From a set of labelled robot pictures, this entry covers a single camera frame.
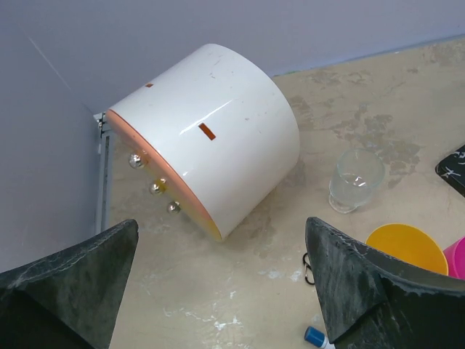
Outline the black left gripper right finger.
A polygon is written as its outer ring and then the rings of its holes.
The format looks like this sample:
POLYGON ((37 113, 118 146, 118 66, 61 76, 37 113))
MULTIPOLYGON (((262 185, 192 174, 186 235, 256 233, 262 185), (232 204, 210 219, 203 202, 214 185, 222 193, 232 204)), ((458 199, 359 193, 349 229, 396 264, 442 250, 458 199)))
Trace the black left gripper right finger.
POLYGON ((336 348, 463 348, 464 281, 391 257, 317 217, 305 240, 336 348))

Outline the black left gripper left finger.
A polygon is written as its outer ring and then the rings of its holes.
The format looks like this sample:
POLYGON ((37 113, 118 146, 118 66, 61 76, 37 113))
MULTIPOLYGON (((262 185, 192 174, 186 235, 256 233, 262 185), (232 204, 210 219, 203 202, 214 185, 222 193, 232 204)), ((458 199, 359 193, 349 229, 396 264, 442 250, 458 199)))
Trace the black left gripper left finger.
POLYGON ((1 347, 109 348, 138 238, 125 220, 1 273, 1 347))

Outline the orange plastic wine glass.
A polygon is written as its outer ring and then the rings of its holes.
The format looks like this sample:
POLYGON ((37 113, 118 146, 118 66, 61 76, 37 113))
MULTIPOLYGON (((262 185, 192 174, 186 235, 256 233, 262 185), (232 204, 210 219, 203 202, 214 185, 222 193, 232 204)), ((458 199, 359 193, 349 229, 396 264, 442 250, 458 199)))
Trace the orange plastic wine glass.
POLYGON ((411 265, 446 276, 449 273, 448 262, 437 242, 411 225, 382 225, 365 243, 411 265))

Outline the pink plastic wine glass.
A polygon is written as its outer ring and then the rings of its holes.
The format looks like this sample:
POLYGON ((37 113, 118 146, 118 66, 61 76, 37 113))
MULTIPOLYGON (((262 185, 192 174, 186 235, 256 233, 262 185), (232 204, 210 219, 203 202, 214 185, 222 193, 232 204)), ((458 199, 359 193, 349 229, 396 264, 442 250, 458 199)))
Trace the pink plastic wine glass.
POLYGON ((443 251, 448 263, 448 275, 453 278, 465 279, 465 237, 443 251))

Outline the clear glass wine glass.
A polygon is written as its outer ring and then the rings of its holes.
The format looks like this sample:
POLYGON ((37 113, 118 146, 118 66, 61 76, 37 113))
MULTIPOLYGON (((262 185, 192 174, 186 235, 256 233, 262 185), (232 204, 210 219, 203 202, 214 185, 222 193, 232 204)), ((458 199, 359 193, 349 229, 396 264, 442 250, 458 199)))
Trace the clear glass wine glass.
POLYGON ((384 164, 374 152, 362 148, 345 151, 329 183, 330 206, 342 214, 355 211, 371 200, 384 175, 384 164))

